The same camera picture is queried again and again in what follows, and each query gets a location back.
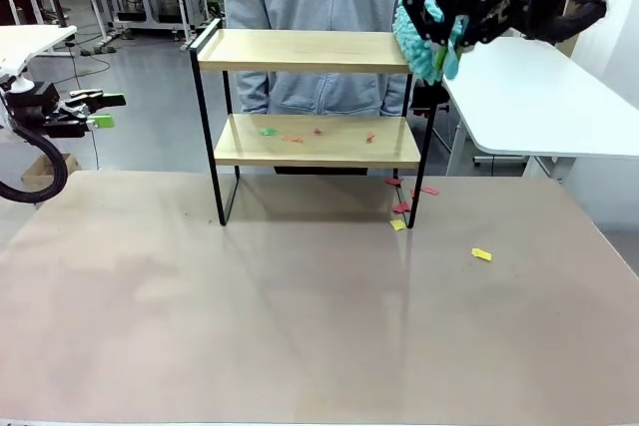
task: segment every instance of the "bottom shelf board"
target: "bottom shelf board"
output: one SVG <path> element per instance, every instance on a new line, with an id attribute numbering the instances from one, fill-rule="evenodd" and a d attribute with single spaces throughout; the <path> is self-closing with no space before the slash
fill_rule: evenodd
<path id="1" fill-rule="evenodd" d="M 264 129 L 277 134 L 265 136 Z M 374 134 L 371 143 L 366 141 L 369 134 Z M 419 166 L 419 149 L 404 117 L 233 114 L 215 155 L 224 166 Z"/>

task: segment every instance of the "brown tabletop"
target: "brown tabletop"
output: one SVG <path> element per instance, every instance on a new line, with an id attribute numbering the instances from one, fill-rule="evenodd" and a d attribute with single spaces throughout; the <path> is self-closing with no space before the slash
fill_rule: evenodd
<path id="1" fill-rule="evenodd" d="M 74 174 L 0 259 L 0 417 L 639 420 L 639 282 L 559 185 Z M 480 247 L 488 263 L 471 256 Z"/>

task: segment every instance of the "gray hoodie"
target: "gray hoodie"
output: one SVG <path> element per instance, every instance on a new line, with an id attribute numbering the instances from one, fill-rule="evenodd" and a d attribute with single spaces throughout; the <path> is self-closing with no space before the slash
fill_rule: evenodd
<path id="1" fill-rule="evenodd" d="M 390 32 L 396 0 L 225 0 L 227 26 L 242 29 Z M 244 112 L 396 116 L 405 76 L 244 72 Z"/>

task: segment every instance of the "black pants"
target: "black pants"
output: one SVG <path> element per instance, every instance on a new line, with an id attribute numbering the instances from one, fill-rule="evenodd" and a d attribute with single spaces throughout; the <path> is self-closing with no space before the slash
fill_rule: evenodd
<path id="1" fill-rule="evenodd" d="M 274 167 L 278 175 L 351 175 L 365 177 L 368 169 L 339 169 L 335 167 Z"/>

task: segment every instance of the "black metal frame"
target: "black metal frame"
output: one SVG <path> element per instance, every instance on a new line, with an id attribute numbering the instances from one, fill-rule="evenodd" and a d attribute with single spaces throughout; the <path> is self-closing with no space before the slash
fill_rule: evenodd
<path id="1" fill-rule="evenodd" d="M 204 133 L 204 141 L 207 147 L 207 156 L 209 158 L 209 170 L 211 171 L 211 180 L 213 182 L 213 192 L 216 196 L 216 207 L 218 209 L 218 218 L 220 219 L 220 225 L 224 226 L 229 222 L 231 216 L 231 210 L 238 191 L 238 184 L 240 182 L 240 167 L 234 166 L 235 171 L 235 183 L 231 188 L 231 192 L 227 198 L 226 203 L 223 205 L 222 191 L 220 189 L 220 179 L 218 177 L 218 166 L 215 157 L 215 148 L 213 145 L 213 139 L 211 137 L 211 126 L 209 124 L 209 113 L 207 111 L 207 101 L 204 93 L 204 84 L 202 83 L 202 72 L 200 70 L 200 62 L 198 61 L 198 55 L 202 52 L 203 48 L 211 40 L 214 34 L 222 28 L 222 22 L 215 20 L 207 27 L 207 29 L 200 34 L 200 36 L 191 44 L 189 48 L 189 55 L 191 57 L 191 68 L 193 70 L 193 78 L 196 84 L 196 93 L 198 96 L 198 106 L 200 108 L 200 119 L 202 120 L 202 131 Z M 229 81 L 229 72 L 222 72 L 222 80 L 224 83 L 224 95 L 227 105 L 227 115 L 233 113 L 233 103 L 231 99 L 231 83 Z M 412 75 L 408 75 L 406 79 L 406 89 L 403 96 L 403 106 L 401 115 L 406 117 L 408 115 L 408 104 L 410 103 L 410 94 L 412 92 Z M 419 205 L 419 194 L 421 191 L 421 184 L 423 178 L 424 168 L 426 166 L 426 160 L 428 158 L 428 148 L 430 146 L 430 139 L 432 138 L 432 131 L 434 126 L 435 114 L 437 109 L 431 109 L 428 116 L 428 122 L 426 123 L 426 132 L 424 134 L 424 143 L 421 148 L 421 157 L 419 159 L 419 167 L 417 170 L 417 181 L 415 182 L 415 194 L 412 200 L 412 207 L 410 211 L 410 217 L 407 222 L 408 228 L 413 228 L 415 224 L 415 217 L 417 215 L 417 207 Z M 399 170 L 394 169 L 392 175 L 395 179 L 399 178 Z M 404 202 L 403 190 L 401 187 L 396 188 L 397 197 L 400 202 Z"/>

